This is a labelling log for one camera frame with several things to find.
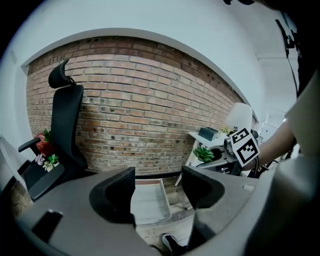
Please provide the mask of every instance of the white lamp shade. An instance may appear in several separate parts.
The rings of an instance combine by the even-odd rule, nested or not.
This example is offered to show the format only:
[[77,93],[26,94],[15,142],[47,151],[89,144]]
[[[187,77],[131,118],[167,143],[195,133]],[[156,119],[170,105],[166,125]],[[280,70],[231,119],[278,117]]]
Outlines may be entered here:
[[238,130],[246,128],[250,132],[252,116],[253,110],[251,106],[236,102],[226,116],[224,123],[230,128],[237,127]]

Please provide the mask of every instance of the hand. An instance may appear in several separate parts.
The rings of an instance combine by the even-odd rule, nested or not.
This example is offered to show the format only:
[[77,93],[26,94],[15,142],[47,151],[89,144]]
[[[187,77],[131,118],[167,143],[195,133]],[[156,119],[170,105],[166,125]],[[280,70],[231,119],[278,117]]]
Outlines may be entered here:
[[256,167],[256,161],[255,160],[252,160],[250,162],[248,162],[244,167],[243,167],[243,171],[250,171],[252,170],[253,168]]

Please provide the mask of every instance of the white table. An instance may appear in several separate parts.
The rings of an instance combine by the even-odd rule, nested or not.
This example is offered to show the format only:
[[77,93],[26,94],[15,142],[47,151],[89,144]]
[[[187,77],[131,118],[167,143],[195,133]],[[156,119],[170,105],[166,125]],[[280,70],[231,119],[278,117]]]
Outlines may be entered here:
[[[219,137],[214,138],[213,140],[207,140],[206,138],[199,136],[198,132],[195,132],[195,131],[189,131],[189,134],[195,138],[195,142],[193,144],[192,151],[185,165],[194,166],[194,167],[202,163],[200,160],[198,160],[198,158],[194,154],[194,149],[198,147],[199,143],[202,143],[207,148],[212,148],[213,146],[223,145],[225,139],[228,138],[228,136],[225,133],[222,133]],[[179,178],[176,180],[174,184],[175,186],[179,184],[181,178],[182,178],[182,175],[180,174]]]

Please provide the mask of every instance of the sneaker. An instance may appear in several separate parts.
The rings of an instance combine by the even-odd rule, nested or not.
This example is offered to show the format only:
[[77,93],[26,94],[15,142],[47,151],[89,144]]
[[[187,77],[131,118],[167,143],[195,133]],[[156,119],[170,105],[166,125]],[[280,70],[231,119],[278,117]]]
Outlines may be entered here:
[[170,234],[163,234],[161,238],[162,242],[170,250],[172,255],[181,255],[186,252],[186,246],[181,246],[174,236]]

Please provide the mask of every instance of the white cabinet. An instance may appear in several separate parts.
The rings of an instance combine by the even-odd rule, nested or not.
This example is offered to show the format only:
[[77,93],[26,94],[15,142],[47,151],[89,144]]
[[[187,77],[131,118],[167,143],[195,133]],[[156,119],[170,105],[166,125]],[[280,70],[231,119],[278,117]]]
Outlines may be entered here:
[[266,142],[277,130],[278,128],[265,123],[263,128],[262,128],[262,132],[260,134],[260,136],[263,138],[262,142]]

